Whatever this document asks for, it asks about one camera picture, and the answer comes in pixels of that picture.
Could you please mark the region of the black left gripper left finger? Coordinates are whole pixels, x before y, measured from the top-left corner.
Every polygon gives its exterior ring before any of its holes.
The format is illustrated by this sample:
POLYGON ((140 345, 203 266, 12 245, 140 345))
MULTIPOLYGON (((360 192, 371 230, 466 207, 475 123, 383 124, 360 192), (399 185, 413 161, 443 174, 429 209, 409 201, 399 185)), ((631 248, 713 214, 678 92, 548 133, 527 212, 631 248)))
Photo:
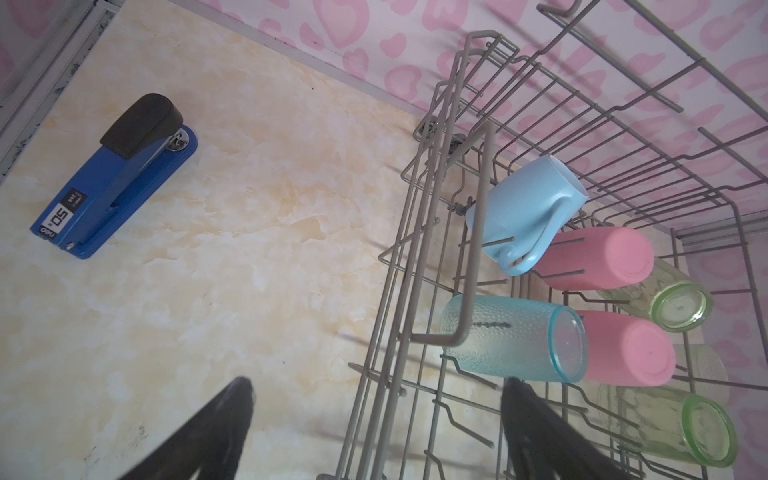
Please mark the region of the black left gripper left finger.
POLYGON ((249 378, 225 386, 124 479, 233 479, 255 405, 249 378))

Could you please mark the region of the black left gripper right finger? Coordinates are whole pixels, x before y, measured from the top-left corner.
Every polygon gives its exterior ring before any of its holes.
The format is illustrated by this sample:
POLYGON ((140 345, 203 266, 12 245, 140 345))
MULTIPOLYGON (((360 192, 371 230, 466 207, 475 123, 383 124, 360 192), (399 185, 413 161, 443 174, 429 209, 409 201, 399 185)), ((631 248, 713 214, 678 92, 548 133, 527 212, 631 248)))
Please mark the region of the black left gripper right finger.
POLYGON ((517 479, 629 477, 517 378, 505 380, 500 413, 517 479))

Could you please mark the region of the teal translucent cup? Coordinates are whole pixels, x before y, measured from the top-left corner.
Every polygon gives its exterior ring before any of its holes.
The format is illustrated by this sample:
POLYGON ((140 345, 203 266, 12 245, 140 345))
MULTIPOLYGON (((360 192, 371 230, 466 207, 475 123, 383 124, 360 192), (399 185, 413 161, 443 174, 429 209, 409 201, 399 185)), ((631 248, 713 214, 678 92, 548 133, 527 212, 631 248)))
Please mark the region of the teal translucent cup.
POLYGON ((477 295, 465 341, 445 354, 473 374, 576 383, 587 371, 588 338, 579 314, 564 305, 477 295))

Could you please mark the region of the magenta plastic cup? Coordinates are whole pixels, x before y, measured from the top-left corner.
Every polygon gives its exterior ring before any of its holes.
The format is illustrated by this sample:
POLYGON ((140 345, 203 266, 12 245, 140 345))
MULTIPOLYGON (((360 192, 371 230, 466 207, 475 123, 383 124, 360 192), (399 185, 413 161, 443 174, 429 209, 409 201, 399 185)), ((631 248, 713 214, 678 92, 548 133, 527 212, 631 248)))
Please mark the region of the magenta plastic cup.
POLYGON ((588 340, 587 381, 658 387, 673 376, 676 352, 667 333, 649 320, 605 311, 578 312, 588 340))

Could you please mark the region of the bright green translucent cup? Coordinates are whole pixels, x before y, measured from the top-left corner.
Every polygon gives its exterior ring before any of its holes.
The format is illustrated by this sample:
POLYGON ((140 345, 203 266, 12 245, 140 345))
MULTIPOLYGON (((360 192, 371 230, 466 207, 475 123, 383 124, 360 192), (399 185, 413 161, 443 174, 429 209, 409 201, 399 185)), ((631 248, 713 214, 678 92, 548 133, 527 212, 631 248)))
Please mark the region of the bright green translucent cup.
POLYGON ((602 385, 596 404, 604 428, 630 451, 706 467, 735 463, 733 422, 707 397, 672 387, 602 385))

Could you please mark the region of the yellow-green translucent cup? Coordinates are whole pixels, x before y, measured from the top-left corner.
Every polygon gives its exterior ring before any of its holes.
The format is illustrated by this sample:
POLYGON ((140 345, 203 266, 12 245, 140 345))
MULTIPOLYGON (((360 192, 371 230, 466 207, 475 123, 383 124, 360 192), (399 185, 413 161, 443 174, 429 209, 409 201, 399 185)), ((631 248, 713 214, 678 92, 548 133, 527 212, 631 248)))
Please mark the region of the yellow-green translucent cup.
POLYGON ((650 320, 663 330, 681 333, 699 327, 712 313, 711 293, 663 259, 655 259, 642 282, 597 294, 637 318, 650 320))

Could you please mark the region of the pink plastic cup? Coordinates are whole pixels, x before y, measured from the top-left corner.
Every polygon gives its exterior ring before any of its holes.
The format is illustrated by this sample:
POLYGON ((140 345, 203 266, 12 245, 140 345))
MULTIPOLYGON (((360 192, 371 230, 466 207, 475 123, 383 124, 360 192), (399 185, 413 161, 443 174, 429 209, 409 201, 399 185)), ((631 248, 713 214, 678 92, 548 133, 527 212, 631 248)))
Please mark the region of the pink plastic cup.
POLYGON ((610 290, 644 281, 655 255, 646 236, 627 227, 592 227, 555 236, 536 274, 560 291, 610 290))

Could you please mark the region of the white blue ceramic mug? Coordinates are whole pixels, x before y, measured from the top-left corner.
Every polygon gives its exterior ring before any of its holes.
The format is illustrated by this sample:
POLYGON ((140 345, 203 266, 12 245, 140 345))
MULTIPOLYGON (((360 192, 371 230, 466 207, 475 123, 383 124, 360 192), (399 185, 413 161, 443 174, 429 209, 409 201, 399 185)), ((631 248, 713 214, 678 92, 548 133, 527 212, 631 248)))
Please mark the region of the white blue ceramic mug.
POLYGON ((532 270, 588 192, 557 158, 544 155, 488 193, 483 251, 509 276, 532 270))

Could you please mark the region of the olive translucent cup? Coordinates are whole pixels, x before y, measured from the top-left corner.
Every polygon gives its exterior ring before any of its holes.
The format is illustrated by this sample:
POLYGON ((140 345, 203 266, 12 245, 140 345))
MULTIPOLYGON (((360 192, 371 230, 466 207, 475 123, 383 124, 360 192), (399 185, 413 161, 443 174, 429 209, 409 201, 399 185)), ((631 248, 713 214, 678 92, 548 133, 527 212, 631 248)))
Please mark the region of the olive translucent cup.
POLYGON ((708 345, 683 344, 674 346, 677 365, 682 367, 680 375, 691 374, 695 377, 694 390, 725 407, 730 400, 730 387, 724 385, 729 380, 725 365, 716 351, 708 345))

